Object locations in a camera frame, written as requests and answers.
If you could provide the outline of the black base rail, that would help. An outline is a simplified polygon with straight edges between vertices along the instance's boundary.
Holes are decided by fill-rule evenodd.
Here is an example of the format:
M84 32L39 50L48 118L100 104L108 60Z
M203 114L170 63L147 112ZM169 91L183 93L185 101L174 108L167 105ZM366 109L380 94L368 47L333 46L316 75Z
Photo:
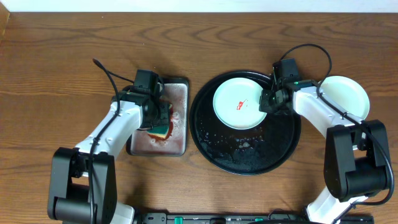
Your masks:
M247 224L247 223L313 223L302 215L272 213L271 215L189 215L142 213L135 224Z

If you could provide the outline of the black round serving tray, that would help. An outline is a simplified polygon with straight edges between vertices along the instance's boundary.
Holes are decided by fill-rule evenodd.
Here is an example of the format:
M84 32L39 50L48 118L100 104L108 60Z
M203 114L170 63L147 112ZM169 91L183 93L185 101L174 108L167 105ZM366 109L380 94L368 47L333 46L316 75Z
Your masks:
M272 80L254 70L222 73L197 93L190 110L190 132L202 155L218 168L238 175L258 175L281 166L295 151L301 133L296 113L270 114L257 126L238 130L223 124L213 108L216 89L232 78L248 78L270 89Z

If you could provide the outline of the black rectangular soapy tray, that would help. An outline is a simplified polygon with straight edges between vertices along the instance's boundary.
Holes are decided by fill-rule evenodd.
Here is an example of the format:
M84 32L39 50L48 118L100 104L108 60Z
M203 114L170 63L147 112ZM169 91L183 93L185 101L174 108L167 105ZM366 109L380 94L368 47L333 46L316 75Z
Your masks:
M167 139L151 136L147 131L134 131L127 140L126 151L132 156L181 156L187 146L189 82L186 78L166 78L162 101L172 107L172 130Z

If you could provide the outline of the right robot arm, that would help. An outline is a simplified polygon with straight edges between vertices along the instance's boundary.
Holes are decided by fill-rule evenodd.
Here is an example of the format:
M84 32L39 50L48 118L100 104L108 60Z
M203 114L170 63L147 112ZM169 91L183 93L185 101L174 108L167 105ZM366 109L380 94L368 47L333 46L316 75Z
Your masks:
M331 100L313 80L262 90L259 109L295 113L306 118L326 139L323 175L326 187L306 207L309 221L341 223L358 205L378 206L394 193L394 173L386 128L365 121Z

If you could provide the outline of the green yellow sponge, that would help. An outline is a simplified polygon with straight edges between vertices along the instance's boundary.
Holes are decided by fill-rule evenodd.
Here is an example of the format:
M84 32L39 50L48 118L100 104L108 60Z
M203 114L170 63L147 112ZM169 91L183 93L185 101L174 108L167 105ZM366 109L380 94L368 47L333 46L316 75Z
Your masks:
M173 105L168 101L160 102L161 118L159 122L153 125L152 129L147 130L147 133L155 138L167 139L172 130L172 107Z

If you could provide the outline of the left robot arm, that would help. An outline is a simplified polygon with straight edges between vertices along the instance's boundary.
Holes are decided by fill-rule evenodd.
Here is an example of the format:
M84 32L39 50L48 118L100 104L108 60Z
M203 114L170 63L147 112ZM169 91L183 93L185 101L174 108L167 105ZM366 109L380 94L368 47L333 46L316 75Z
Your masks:
M138 129L168 126L164 92L136 88L113 97L108 114L74 148L52 158L47 213L64 223L132 223L134 209L118 202L115 160Z

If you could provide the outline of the light blue plate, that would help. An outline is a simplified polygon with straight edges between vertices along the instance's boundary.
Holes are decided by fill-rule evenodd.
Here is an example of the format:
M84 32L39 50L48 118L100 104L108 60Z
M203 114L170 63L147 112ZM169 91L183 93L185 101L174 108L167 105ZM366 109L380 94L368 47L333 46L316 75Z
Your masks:
M370 111L370 100L364 88L356 81L343 76L326 78L321 88L334 102L349 113L366 119Z
M263 87L248 78L231 78L223 82L213 96L213 109L226 126L245 130L260 124L267 113L259 110Z

